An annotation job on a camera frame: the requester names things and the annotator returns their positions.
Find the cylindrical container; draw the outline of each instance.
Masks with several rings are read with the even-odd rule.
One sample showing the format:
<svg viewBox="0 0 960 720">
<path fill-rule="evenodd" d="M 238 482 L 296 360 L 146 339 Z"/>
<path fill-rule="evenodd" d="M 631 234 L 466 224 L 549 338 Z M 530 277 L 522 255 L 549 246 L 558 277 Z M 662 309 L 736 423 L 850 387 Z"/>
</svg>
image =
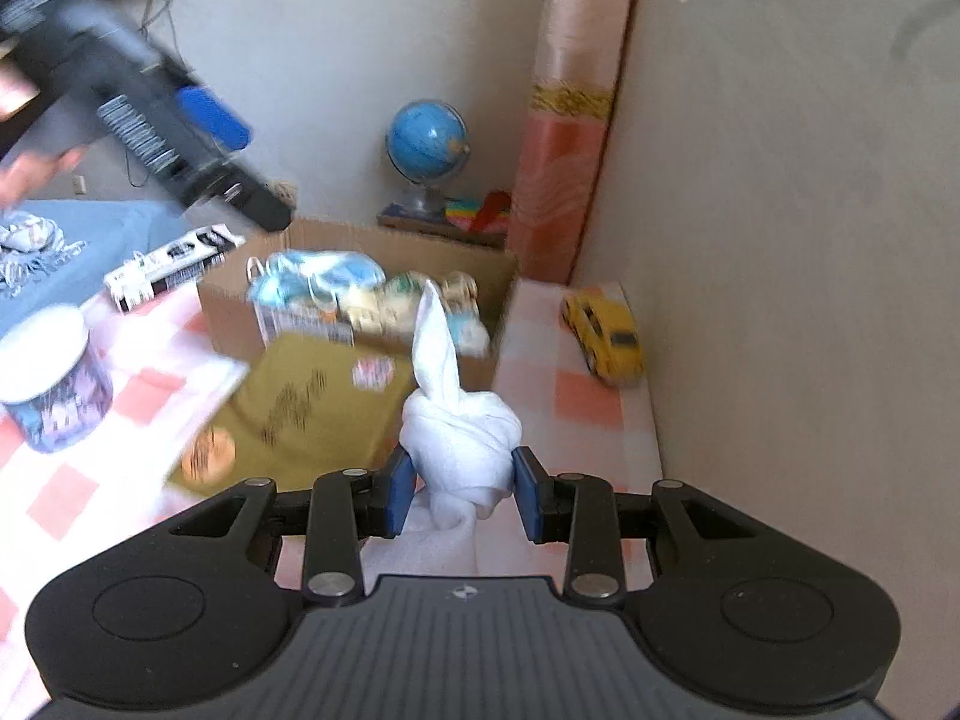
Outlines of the cylindrical container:
<svg viewBox="0 0 960 720">
<path fill-rule="evenodd" d="M 112 405 L 112 381 L 89 340 L 75 306 L 38 311 L 0 338 L 0 404 L 37 452 L 75 445 Z"/>
</svg>

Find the white wall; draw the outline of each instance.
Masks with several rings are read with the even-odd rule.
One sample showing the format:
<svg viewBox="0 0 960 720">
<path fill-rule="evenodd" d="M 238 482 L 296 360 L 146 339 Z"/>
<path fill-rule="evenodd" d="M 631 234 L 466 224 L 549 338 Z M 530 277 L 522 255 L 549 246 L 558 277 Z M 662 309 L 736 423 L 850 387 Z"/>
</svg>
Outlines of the white wall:
<svg viewBox="0 0 960 720">
<path fill-rule="evenodd" d="M 578 274 L 666 472 L 893 595 L 904 720 L 960 702 L 960 4 L 894 50 L 946 1 L 640 0 Z"/>
<path fill-rule="evenodd" d="M 137 18 L 139 1 L 127 2 Z M 304 213 L 371 221 L 403 186 L 383 153 L 386 127 L 418 98 L 443 98 L 467 121 L 473 156 L 459 188 L 512 186 L 543 4 L 176 0 L 174 14 L 187 61 L 253 125 L 248 159 L 299 184 Z M 154 31 L 169 37 L 165 20 Z M 112 149 L 96 156 L 116 167 Z"/>
</svg>

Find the cloth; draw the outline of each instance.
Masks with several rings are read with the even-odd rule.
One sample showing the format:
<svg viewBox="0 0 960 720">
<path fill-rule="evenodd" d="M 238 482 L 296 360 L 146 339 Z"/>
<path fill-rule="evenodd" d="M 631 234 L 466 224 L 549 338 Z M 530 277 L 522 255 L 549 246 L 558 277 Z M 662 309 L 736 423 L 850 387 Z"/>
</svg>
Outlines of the cloth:
<svg viewBox="0 0 960 720">
<path fill-rule="evenodd" d="M 18 210 L 53 220 L 68 240 L 85 241 L 86 246 L 42 281 L 24 287 L 16 299 L 0 295 L 0 336 L 46 306 L 82 305 L 102 290 L 104 276 L 133 252 L 161 247 L 181 237 L 188 226 L 173 202 L 30 200 Z"/>
<path fill-rule="evenodd" d="M 512 490 L 520 420 L 498 395 L 460 389 L 453 340 L 432 282 L 416 312 L 413 361 L 419 389 L 403 407 L 400 443 L 425 486 L 414 496 L 403 533 L 364 547 L 368 587 L 380 574 L 476 575 L 477 520 L 490 517 Z"/>
<path fill-rule="evenodd" d="M 83 250 L 84 241 L 66 242 L 54 220 L 28 211 L 0 212 L 0 299 L 16 298 Z"/>
</svg>

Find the olive green book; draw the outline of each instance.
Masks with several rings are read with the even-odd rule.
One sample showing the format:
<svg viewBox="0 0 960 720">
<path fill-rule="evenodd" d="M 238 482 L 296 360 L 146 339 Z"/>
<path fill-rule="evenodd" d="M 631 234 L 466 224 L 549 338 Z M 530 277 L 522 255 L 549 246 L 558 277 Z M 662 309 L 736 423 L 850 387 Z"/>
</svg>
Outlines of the olive green book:
<svg viewBox="0 0 960 720">
<path fill-rule="evenodd" d="M 408 357 L 283 335 L 190 443 L 170 481 L 202 495 L 251 477 L 308 490 L 331 471 L 375 469 L 397 442 L 414 389 Z"/>
</svg>

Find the blue tablecloth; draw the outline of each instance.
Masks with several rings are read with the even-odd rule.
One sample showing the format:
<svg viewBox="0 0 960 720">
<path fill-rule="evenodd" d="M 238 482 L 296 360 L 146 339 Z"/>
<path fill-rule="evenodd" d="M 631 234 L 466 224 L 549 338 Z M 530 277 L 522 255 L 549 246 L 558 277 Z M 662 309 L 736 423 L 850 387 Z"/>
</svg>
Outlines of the blue tablecloth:
<svg viewBox="0 0 960 720">
<path fill-rule="evenodd" d="M 51 218 L 67 242 L 85 241 L 80 254 L 54 274 L 28 284 L 12 299 L 0 298 L 0 336 L 35 311 L 56 303 L 80 305 L 96 295 L 104 276 L 131 259 L 181 237 L 187 225 L 173 202 L 131 200 L 32 200 L 23 210 Z"/>
</svg>

